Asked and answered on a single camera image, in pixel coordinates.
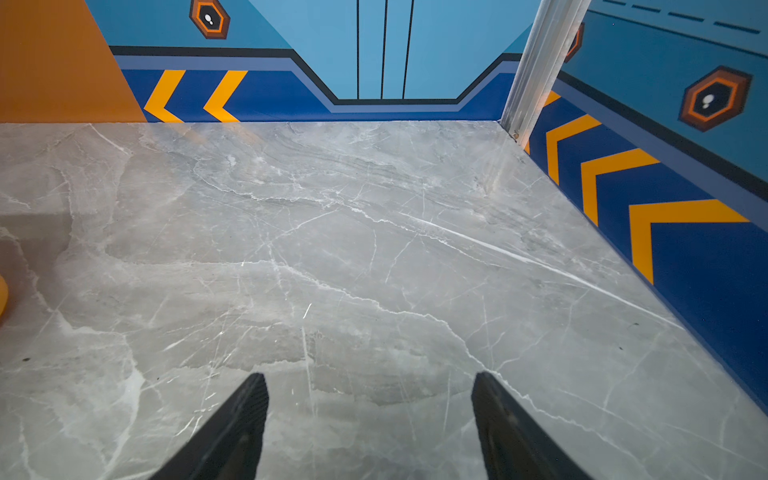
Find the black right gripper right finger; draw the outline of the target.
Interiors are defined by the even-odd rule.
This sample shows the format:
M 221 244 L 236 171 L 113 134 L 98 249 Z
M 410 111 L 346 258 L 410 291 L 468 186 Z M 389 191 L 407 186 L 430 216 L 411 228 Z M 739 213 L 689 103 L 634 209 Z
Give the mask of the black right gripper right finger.
M 491 373 L 475 376 L 471 400 L 488 478 L 591 478 Z

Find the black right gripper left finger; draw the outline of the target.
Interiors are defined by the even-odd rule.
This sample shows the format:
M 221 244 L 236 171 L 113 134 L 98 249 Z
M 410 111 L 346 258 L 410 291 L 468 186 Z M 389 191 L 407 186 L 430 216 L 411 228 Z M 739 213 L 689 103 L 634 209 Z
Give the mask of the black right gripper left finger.
M 249 375 L 151 479 L 254 480 L 262 454 L 268 407 L 264 375 Z

